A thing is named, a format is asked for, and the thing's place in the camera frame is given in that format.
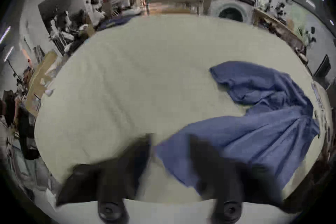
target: wooden table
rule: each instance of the wooden table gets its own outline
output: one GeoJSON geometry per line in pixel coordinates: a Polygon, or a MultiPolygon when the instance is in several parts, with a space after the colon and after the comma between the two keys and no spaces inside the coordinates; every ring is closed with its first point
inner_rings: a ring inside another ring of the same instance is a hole
{"type": "Polygon", "coordinates": [[[162,3],[162,4],[187,4],[190,6],[197,7],[197,14],[199,15],[200,11],[204,14],[207,14],[208,9],[211,4],[211,0],[145,0],[146,11],[149,15],[149,4],[150,3],[162,3]]]}
{"type": "Polygon", "coordinates": [[[305,45],[291,29],[270,14],[255,8],[253,10],[253,25],[258,26],[260,19],[264,19],[266,22],[272,23],[277,32],[281,34],[282,40],[284,40],[292,49],[298,48],[301,53],[304,53],[305,45]]]}

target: circular opening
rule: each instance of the circular opening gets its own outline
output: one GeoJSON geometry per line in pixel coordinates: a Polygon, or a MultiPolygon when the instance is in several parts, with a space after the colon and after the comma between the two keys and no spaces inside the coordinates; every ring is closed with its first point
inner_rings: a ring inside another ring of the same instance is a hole
{"type": "Polygon", "coordinates": [[[222,10],[219,14],[219,17],[243,22],[243,16],[241,12],[236,8],[226,8],[222,10]]]}

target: white tablecloth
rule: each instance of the white tablecloth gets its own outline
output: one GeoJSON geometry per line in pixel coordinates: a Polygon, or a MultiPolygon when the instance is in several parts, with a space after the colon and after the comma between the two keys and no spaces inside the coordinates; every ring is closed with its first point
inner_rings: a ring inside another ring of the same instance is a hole
{"type": "MultiPolygon", "coordinates": [[[[42,98],[35,139],[47,167],[61,182],[78,163],[114,156],[134,137],[155,133],[154,144],[195,121],[241,116],[209,68],[228,60],[254,62],[289,73],[319,111],[312,78],[291,48],[250,25],[212,17],[133,18],[96,33],[69,59],[42,98]]],[[[321,152],[324,132],[283,190],[287,197],[321,152]]],[[[197,201],[198,195],[150,162],[140,199],[197,201]]]]}

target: fluorescent light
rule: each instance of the fluorescent light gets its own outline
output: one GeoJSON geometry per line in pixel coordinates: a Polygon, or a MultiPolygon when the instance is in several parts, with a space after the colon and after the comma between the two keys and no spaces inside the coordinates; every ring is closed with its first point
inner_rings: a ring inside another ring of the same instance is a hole
{"type": "Polygon", "coordinates": [[[2,37],[0,39],[0,44],[2,43],[3,39],[6,37],[6,35],[8,34],[8,32],[9,32],[10,29],[11,29],[10,26],[6,29],[5,33],[2,35],[2,37]]]}
{"type": "Polygon", "coordinates": [[[9,57],[10,53],[11,53],[12,50],[13,50],[13,48],[14,48],[14,46],[12,46],[12,47],[10,48],[10,50],[8,51],[8,53],[6,54],[6,57],[5,57],[5,59],[3,60],[4,62],[7,61],[7,59],[8,59],[8,57],[9,57]]]}
{"type": "Polygon", "coordinates": [[[310,4],[313,8],[315,8],[315,4],[314,4],[312,1],[310,1],[310,0],[306,0],[306,2],[307,2],[308,4],[310,4]]]}

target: blue cloth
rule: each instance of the blue cloth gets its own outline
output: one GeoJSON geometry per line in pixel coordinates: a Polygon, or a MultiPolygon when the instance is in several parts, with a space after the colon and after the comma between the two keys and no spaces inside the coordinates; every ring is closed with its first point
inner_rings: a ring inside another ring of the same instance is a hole
{"type": "Polygon", "coordinates": [[[165,168],[186,186],[198,177],[189,158],[189,134],[208,140],[222,156],[264,164],[280,188],[289,181],[319,134],[313,105],[290,76],[247,62],[229,61],[210,69],[235,103],[253,105],[242,117],[191,123],[156,146],[165,168]]]}

